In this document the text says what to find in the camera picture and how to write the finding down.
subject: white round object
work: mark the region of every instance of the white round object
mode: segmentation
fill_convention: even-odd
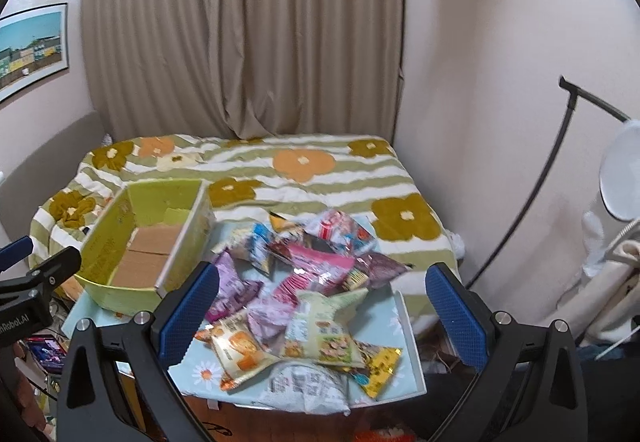
[[[625,122],[600,164],[600,193],[608,212],[621,221],[640,216],[640,121]]]

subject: curtain fold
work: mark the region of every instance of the curtain fold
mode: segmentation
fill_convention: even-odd
[[[117,139],[391,140],[402,0],[82,0],[90,93]]]

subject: green storage box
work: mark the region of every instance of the green storage box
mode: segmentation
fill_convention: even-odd
[[[201,180],[151,180],[129,183],[118,192],[82,245],[82,266],[76,274],[98,305],[132,316],[141,310],[155,310],[167,292],[180,287],[200,262],[212,227],[208,186]],[[137,227],[183,221],[155,285],[111,286]]]

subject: white snack bag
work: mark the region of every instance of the white snack bag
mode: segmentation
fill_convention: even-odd
[[[343,375],[311,362],[279,362],[258,403],[292,413],[350,414]]]

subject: striped bedspread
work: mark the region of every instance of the striped bedspread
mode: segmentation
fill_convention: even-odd
[[[456,271],[449,238],[391,146],[373,136],[297,135],[248,141],[187,135],[136,138],[89,152],[76,177],[31,223],[30,265],[80,247],[105,205],[129,181],[201,178],[217,221],[304,220],[328,207],[366,219],[378,250],[424,271]],[[426,297],[405,296],[410,315]]]

